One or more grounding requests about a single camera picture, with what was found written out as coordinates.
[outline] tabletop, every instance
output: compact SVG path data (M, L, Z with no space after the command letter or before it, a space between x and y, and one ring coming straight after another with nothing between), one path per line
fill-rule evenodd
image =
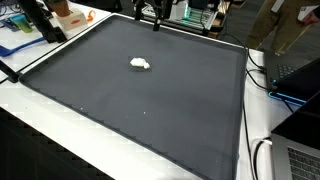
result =
M70 42L58 47L55 52L68 44ZM53 53L40 58L22 73L30 70ZM263 53L250 50L250 54L256 63L263 65ZM248 61L247 68L254 69L255 67ZM255 72L252 72L252 75L259 84L265 85L264 75ZM3 82L0 84L0 94L5 94L0 98L0 106L3 109L114 179L200 179L171 161L26 88L21 83ZM290 111L283 102L269 98L267 92L256 87L250 78L246 79L244 102L250 145L254 144L256 139L270 136L270 131L290 115ZM243 121L239 156L237 180L253 179ZM262 146L259 152L258 174L259 179L273 179L269 146Z
M65 35L68 41L73 39L80 32L94 26L97 22L100 22L102 19L108 17L111 14L110 12L107 12L107 11L79 5L72 2L69 2L69 6L79 9L84 13L86 17L88 16L91 10L94 10L94 12L96 13L96 16L94 17L93 21L88 23L88 26L81 26L81 27L66 31ZM58 26L58 23L54 18L50 19L50 22L54 27ZM22 31L12 32L8 28L0 29L0 45L9 49L15 48L19 45L30 42L39 37L42 37L42 35L34 26L33 26L33 32L28 34L23 33ZM0 60L3 61L5 64L7 64L11 69L17 72L61 45L63 45L63 43L48 44L46 41L43 41L35 45L29 46L25 49L22 49L11 56L3 57L3 58L0 57ZM0 71L0 82L6 78L7 78L7 75Z

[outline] floor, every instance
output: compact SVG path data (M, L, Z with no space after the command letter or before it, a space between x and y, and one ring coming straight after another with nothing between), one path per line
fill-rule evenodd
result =
M228 16L227 28L224 28L223 33L227 30L227 34L231 34L245 43L246 37L252 27L262 3L264 0L247 0L241 9L232 9ZM133 4L131 0L121 0L123 11L120 12L124 15L132 15ZM265 40L263 48L268 49L274 34L270 34ZM232 37L226 36L224 41L239 44ZM316 59L320 58L320 24L317 24L304 36L302 36L287 52L296 56Z

